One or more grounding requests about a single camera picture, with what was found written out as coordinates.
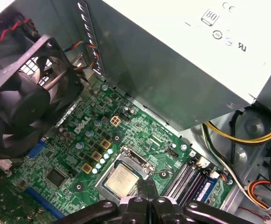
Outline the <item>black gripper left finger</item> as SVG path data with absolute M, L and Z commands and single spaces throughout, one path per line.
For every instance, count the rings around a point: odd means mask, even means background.
M 151 180 L 138 180 L 138 194 L 127 196 L 117 204 L 101 200 L 56 221 L 57 224 L 147 224 L 149 222 L 149 193 Z

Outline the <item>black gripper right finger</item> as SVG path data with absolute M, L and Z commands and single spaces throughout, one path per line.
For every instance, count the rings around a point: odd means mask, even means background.
M 156 224 L 249 224 L 250 221 L 199 201 L 179 206 L 175 199 L 160 196 L 154 181 L 148 181 L 148 199 Z

